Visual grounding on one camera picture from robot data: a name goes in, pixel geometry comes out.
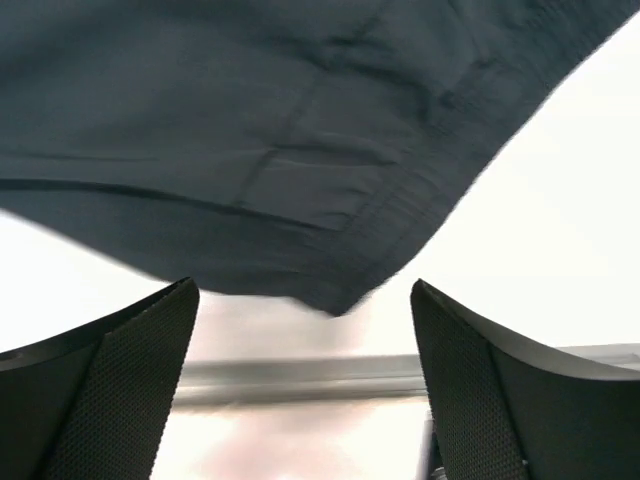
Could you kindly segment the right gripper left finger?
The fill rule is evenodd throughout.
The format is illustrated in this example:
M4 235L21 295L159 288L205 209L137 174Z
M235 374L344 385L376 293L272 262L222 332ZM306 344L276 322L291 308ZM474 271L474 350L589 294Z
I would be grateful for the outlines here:
M2 353L2 479L149 479L198 305L185 278Z

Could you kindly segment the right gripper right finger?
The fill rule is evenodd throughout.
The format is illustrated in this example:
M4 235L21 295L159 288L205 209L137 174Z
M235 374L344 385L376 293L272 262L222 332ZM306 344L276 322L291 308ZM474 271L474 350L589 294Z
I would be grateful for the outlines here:
M529 339L424 281L411 310L429 479L639 476L639 374Z

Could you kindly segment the dark navy sport shorts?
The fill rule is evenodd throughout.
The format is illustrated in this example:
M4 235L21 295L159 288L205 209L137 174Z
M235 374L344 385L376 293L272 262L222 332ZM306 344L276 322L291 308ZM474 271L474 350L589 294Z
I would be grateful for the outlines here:
M1 206L341 315L635 1L5 1Z

